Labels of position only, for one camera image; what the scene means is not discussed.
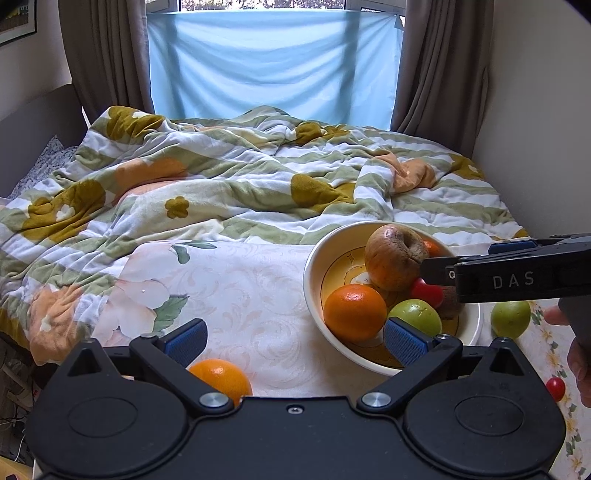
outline human hand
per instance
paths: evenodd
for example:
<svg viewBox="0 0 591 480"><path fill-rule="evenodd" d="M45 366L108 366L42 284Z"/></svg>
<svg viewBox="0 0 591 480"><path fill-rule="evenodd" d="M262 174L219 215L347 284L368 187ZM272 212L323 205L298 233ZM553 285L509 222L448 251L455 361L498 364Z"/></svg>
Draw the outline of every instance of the human hand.
<svg viewBox="0 0 591 480"><path fill-rule="evenodd" d="M544 319L551 325L569 325L568 318L560 311L558 305L546 309ZM591 368L589 368L585 352L576 338L570 344L566 361L577 379L577 388L581 393L581 403L585 407L591 407Z"/></svg>

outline blue gripper pad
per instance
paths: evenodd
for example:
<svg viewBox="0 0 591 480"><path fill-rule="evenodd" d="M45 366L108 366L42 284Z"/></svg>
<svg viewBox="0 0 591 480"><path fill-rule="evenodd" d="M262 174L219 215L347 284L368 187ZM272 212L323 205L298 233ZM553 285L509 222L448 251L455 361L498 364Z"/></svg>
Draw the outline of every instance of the blue gripper pad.
<svg viewBox="0 0 591 480"><path fill-rule="evenodd" d="M388 352L404 367L421 358L433 347L433 339L397 317L389 318L383 330Z"/></svg>
<svg viewBox="0 0 591 480"><path fill-rule="evenodd" d="M533 240L517 240L512 242L499 242L491 244L488 248L488 254L501 254L505 252L516 252L518 250L525 250L526 248L537 248L539 245Z"/></svg>
<svg viewBox="0 0 591 480"><path fill-rule="evenodd" d="M207 345L207 325L202 319L193 319L163 336L161 350L183 368L197 358Z"/></svg>

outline light blue curtain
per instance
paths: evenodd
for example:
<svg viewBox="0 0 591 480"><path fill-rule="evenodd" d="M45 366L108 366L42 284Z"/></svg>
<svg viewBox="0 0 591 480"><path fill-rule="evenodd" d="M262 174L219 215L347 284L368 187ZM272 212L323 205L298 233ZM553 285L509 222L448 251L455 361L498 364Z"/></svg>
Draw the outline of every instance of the light blue curtain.
<svg viewBox="0 0 591 480"><path fill-rule="evenodd" d="M389 129L402 46L393 14L331 9L148 15L152 99L169 118L259 105Z"/></svg>

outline green apple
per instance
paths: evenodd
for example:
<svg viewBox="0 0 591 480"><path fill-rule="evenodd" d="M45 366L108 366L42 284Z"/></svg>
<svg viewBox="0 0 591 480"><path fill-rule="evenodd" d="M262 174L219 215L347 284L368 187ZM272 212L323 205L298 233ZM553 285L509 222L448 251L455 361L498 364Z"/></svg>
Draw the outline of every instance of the green apple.
<svg viewBox="0 0 591 480"><path fill-rule="evenodd" d="M491 326L500 337L515 340L530 324L530 304L526 301L500 301L491 313Z"/></svg>
<svg viewBox="0 0 591 480"><path fill-rule="evenodd" d="M431 337L441 333L443 328L435 309L422 300L401 301L390 310L388 317L398 317Z"/></svg>

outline red tomato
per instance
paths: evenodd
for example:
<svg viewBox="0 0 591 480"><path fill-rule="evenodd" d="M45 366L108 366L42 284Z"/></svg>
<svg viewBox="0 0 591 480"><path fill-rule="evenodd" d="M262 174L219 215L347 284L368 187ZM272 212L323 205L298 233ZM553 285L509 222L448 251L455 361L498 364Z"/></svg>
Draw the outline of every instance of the red tomato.
<svg viewBox="0 0 591 480"><path fill-rule="evenodd" d="M550 380L546 382L546 388L552 395L554 401L562 400L564 397L564 392L566 392L566 385L564 384L564 380L560 377L552 377Z"/></svg>
<svg viewBox="0 0 591 480"><path fill-rule="evenodd" d="M410 289L412 299L426 301L434 309L443 303L443 289L439 285L429 285L422 278L417 278Z"/></svg>
<svg viewBox="0 0 591 480"><path fill-rule="evenodd" d="M424 238L423 245L425 245L425 248L429 252L429 257L442 257L443 256L443 252L441 251L441 247L439 245L437 245L436 243Z"/></svg>

